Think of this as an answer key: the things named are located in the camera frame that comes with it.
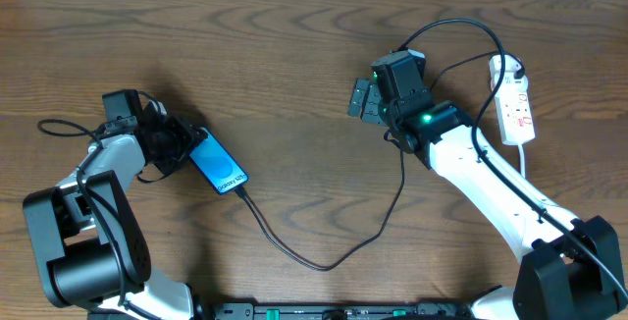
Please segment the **blue Galaxy smartphone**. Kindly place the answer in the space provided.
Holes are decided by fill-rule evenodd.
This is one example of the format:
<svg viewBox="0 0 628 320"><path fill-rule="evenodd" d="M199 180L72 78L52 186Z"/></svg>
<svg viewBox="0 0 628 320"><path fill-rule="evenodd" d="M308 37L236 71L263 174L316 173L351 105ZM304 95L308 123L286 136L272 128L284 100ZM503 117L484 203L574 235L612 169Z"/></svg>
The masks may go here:
<svg viewBox="0 0 628 320"><path fill-rule="evenodd" d="M218 194L226 194L244 186L249 177L234 157L209 130L190 153L190 160Z"/></svg>

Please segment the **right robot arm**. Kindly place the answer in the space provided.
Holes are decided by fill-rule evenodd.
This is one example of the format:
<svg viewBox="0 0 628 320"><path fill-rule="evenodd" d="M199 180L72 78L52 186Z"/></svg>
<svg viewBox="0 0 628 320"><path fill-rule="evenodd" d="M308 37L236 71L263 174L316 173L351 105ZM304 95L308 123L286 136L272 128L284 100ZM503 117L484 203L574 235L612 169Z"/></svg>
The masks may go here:
<svg viewBox="0 0 628 320"><path fill-rule="evenodd" d="M512 288L472 301L479 319L608 319L627 307L616 231L551 201L504 160L471 118L450 101L435 103L423 83L426 59L404 50L375 61L355 82L348 115L388 127L385 138L458 188L513 252Z"/></svg>

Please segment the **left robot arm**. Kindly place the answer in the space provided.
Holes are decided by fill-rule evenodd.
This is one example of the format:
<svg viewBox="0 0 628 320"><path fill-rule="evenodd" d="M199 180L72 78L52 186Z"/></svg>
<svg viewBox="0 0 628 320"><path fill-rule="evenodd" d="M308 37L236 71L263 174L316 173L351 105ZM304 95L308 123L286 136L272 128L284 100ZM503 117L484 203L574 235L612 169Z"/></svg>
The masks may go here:
<svg viewBox="0 0 628 320"><path fill-rule="evenodd" d="M80 307L90 319L212 319L215 312L186 283L153 268L126 191L154 165L169 177L208 132L145 92L103 95L106 120L86 157L62 181L29 194L26 226L43 292L56 307Z"/></svg>

